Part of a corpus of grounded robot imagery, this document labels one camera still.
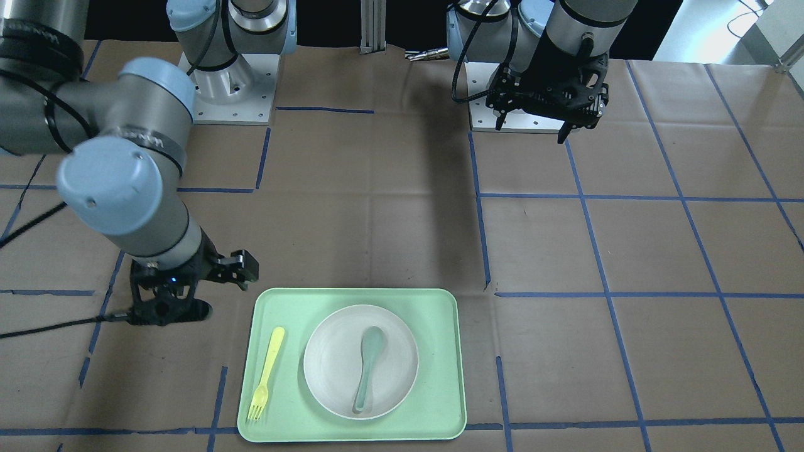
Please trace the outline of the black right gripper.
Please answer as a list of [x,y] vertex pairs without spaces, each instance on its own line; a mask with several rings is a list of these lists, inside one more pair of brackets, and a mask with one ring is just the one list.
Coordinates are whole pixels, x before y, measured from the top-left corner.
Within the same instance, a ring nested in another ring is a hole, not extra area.
[[166,326],[170,323],[203,321],[212,314],[212,306],[196,298],[199,281],[232,283],[247,290],[259,279],[259,262],[245,249],[228,257],[218,254],[206,232],[196,253],[174,269],[156,269],[133,261],[129,270],[133,305],[128,323],[135,326]]

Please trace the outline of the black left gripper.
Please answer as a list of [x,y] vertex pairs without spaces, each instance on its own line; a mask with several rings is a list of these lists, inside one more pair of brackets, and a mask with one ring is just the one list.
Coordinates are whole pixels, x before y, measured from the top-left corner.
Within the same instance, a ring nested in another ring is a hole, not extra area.
[[594,43],[593,38],[581,38],[580,48],[566,53],[550,38],[541,38],[521,75],[500,64],[486,95],[486,105],[495,112],[495,131],[502,131],[508,112],[517,109],[563,121],[559,145],[575,129],[594,129],[609,102],[609,52],[592,54]]

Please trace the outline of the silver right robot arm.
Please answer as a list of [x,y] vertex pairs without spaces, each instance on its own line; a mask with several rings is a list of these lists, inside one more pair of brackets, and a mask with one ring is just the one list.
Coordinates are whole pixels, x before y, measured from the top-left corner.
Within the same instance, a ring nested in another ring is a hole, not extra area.
[[241,105],[258,96],[246,55],[296,47],[293,1],[169,1],[166,14],[188,68],[130,60],[109,83],[82,77],[88,1],[2,2],[2,153],[59,154],[62,201],[2,244],[69,208],[132,258],[128,311],[88,318],[165,326],[203,321],[201,281],[257,281],[246,250],[219,254],[178,196],[197,101]]

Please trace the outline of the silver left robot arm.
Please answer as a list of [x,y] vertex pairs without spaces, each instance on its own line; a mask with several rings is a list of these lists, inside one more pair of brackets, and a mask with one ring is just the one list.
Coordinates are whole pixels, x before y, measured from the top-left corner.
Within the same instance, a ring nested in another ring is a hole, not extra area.
[[447,51],[465,75],[472,131],[540,132],[564,143],[609,103],[609,51],[634,1],[454,1]]

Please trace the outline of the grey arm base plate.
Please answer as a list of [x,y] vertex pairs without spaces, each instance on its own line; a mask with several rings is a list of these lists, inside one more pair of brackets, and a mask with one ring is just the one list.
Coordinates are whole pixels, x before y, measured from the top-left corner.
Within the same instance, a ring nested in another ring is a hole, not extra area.
[[[468,95],[479,94],[488,89],[496,72],[496,63],[469,62],[464,64]],[[495,132],[497,115],[486,107],[485,98],[470,103],[470,129],[474,132]],[[501,132],[530,132],[531,134],[557,134],[563,121],[528,114],[521,109],[506,114]]]
[[227,68],[190,75],[196,125],[267,126],[278,86],[281,55],[239,54]]

